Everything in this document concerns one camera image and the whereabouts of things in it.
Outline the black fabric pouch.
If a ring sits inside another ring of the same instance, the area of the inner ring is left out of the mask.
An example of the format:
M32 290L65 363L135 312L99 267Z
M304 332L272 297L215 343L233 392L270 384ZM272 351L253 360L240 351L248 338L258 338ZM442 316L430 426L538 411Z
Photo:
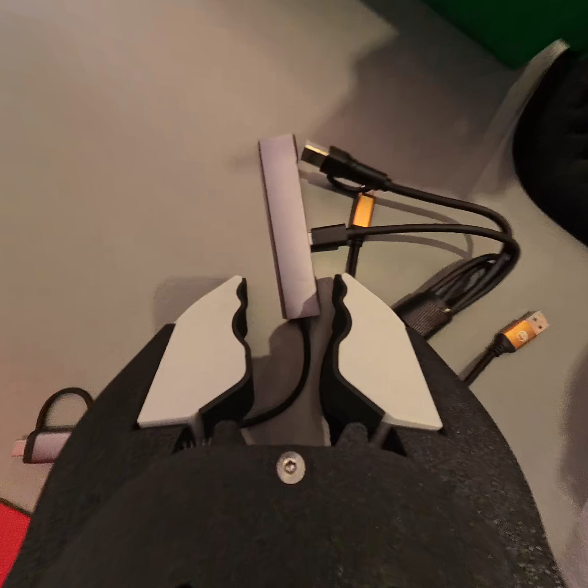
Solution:
M516 125L513 166L531 201L587 246L587 56L566 49Z

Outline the green plastic bin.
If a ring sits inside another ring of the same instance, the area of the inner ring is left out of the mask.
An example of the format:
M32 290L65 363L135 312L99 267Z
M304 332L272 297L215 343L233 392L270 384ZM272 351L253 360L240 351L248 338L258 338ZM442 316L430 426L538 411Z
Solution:
M587 7L581 1L362 1L400 38L425 44L439 31L471 43L518 70L554 43L577 47Z

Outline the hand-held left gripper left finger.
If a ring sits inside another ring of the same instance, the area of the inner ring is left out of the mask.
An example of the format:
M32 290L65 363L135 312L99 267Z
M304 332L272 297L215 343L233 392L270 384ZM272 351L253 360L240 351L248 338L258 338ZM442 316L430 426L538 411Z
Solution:
M179 316L139 412L141 428L213 429L248 414L254 386L247 303L246 279L236 275Z

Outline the red plastic bin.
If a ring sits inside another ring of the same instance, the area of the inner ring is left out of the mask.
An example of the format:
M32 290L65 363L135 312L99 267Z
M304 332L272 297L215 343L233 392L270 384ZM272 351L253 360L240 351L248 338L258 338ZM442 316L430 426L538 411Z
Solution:
M30 521L30 512L1 498L1 587L19 555Z

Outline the grey usb hub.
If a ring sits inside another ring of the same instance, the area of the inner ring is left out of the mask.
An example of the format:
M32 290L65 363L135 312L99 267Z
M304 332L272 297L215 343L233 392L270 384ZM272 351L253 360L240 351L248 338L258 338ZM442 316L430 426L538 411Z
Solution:
M314 318L320 303L293 134L260 139L259 161L277 290L285 320Z

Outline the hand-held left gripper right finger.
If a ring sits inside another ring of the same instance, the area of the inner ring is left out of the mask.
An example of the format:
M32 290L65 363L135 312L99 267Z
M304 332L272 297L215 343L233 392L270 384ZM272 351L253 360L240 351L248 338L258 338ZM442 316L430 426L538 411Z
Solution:
M442 420L405 324L348 273L334 277L334 318L320 372L328 431L381 423L440 431Z

